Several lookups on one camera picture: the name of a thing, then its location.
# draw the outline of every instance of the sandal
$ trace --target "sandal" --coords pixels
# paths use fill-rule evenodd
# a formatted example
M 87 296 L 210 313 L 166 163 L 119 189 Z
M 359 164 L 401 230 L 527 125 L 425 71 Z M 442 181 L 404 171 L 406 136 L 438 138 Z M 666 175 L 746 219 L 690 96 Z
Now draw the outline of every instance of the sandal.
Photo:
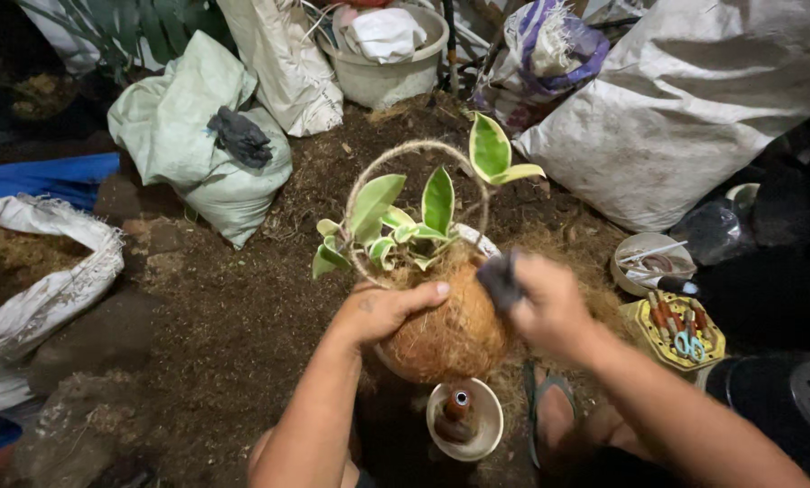
M 540 469 L 540 461 L 538 461 L 538 399 L 546 393 L 553 385 L 557 385 L 562 389 L 564 395 L 568 398 L 573 409 L 573 418 L 576 418 L 576 405 L 573 403 L 573 392 L 570 385 L 562 377 L 546 375 L 546 379 L 540 386 L 536 386 L 534 378 L 534 361 L 525 361 L 522 365 L 523 378 L 525 383 L 525 397 L 528 399 L 528 450 L 531 454 L 531 461 Z

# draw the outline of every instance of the hoya plant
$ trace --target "hoya plant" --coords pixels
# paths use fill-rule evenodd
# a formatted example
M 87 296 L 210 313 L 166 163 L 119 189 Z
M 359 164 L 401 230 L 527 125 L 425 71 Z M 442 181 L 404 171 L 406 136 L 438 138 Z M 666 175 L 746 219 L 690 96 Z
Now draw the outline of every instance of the hoya plant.
M 467 165 L 481 187 L 485 226 L 488 199 L 491 191 L 486 187 L 501 185 L 519 178 L 541 175 L 536 164 L 510 165 L 510 141 L 497 122 L 482 114 L 474 114 L 469 141 L 469 157 L 436 141 L 413 141 L 387 151 L 375 160 L 357 181 L 348 200 L 342 222 L 323 219 L 317 231 L 323 236 L 314 255 L 312 276 L 335 269 L 356 267 L 368 279 L 378 272 L 390 272 L 397 267 L 416 266 L 426 271 L 437 262 L 456 239 L 460 239 L 454 226 L 456 194 L 450 174 L 438 166 L 426 182 L 421 199 L 421 221 L 393 205 L 405 185 L 404 174 L 385 174 L 368 180 L 368 175 L 383 162 L 416 149 L 438 149 L 454 155 L 460 164 Z M 376 272 L 367 272 L 365 262 L 374 265 Z

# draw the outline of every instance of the dirt floor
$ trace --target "dirt floor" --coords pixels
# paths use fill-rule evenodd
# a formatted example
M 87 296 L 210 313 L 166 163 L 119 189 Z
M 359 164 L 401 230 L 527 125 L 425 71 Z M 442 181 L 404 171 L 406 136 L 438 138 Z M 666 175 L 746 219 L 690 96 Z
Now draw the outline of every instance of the dirt floor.
M 91 253 L 69 237 L 0 227 L 0 306 L 44 276 L 70 269 Z
M 130 440 L 119 439 L 120 449 L 149 456 L 171 485 L 245 484 L 251 447 L 276 424 L 354 284 L 354 276 L 345 272 L 311 280 L 320 242 L 314 224 L 342 218 L 357 175 L 384 150 L 426 138 L 466 149 L 471 126 L 446 94 L 422 95 L 383 114 L 346 106 L 344 120 L 342 127 L 318 136 L 290 140 L 294 172 L 266 223 L 241 251 L 208 223 L 187 219 L 165 186 L 140 188 L 136 174 L 126 173 L 101 187 L 98 203 L 103 199 L 107 205 L 96 206 L 95 213 L 126 231 L 126 269 L 116 288 L 139 287 L 164 300 L 149 364 L 133 380 L 139 400 L 132 415 L 148 428 Z M 388 167 L 408 176 L 397 205 L 419 207 L 422 187 L 439 164 L 452 175 L 463 207 L 475 202 L 474 183 L 451 158 L 413 153 Z M 465 223 L 475 225 L 474 218 Z M 486 234 L 502 249 L 519 246 L 571 262 L 583 277 L 592 311 L 624 335 L 605 265 L 625 234 L 578 199 L 547 183 L 510 183 L 492 201 Z M 432 385 L 398 380 L 367 354 L 356 405 L 361 438 L 356 461 L 381 486 L 537 485 L 521 389 L 520 365 L 528 354 L 517 347 L 487 378 L 504 404 L 505 437 L 491 456 L 469 465 L 432 445 L 425 423 Z M 544 362 L 569 378 L 584 412 L 604 401 L 584 373 Z M 74 437 L 91 425 L 85 423 Z M 106 434 L 94 425 L 87 430 L 86 437 Z

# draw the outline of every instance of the blue scissors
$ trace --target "blue scissors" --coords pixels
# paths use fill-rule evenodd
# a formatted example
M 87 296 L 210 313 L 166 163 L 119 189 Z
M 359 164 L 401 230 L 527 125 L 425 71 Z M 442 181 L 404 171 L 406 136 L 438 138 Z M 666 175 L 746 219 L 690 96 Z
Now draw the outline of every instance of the blue scissors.
M 680 356 L 687 356 L 695 363 L 701 363 L 706 358 L 706 348 L 703 347 L 703 343 L 696 336 L 690 337 L 688 331 L 678 333 L 673 338 L 673 344 Z

